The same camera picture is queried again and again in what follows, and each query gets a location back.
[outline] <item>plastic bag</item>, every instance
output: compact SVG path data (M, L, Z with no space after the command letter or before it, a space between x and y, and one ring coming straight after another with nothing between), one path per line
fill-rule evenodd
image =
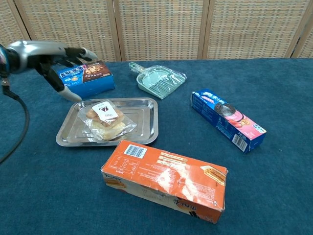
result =
M78 117L98 141L115 139L137 126L108 99L82 108L78 112Z

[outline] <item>woven screen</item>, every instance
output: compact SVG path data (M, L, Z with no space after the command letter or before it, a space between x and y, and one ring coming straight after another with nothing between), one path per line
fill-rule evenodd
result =
M207 58L284 57L309 0L215 0Z
M25 29L19 28L7 1L0 0L0 5L0 44L7 46L17 40L28 39L23 36L22 30L27 33Z
M118 0L126 60L196 59L203 0Z
M36 40L82 46L104 61L115 61L105 0L18 0Z
M305 41L299 57L313 58L313 30L309 34L309 37Z

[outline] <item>blue carpet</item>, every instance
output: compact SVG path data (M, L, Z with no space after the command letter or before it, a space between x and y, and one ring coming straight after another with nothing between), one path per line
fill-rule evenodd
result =
M225 212L214 225L105 186L100 167L114 147L65 148L55 137L72 103L35 71L10 77L30 126L0 165L0 234L313 234L313 59L139 62L188 80L159 100L137 87L127 62L107 63L116 89L91 98L152 97L159 136L150 146L228 168ZM244 154L190 107L209 88L267 130ZM0 156L17 140L24 113L0 95Z

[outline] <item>dustpan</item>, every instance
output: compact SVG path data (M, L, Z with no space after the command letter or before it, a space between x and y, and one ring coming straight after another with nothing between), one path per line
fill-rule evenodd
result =
M129 63L130 69L139 73L137 83L140 89L160 99L164 99L175 91L187 79L186 75L165 66L144 68L134 62Z

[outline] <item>dustpan handle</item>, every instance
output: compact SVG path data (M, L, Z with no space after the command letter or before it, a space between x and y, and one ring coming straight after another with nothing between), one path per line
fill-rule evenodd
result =
M134 72L141 73L141 72L143 72L145 70L144 67L142 67L139 64L136 64L134 62L130 62L128 65L131 68L131 70L134 71Z

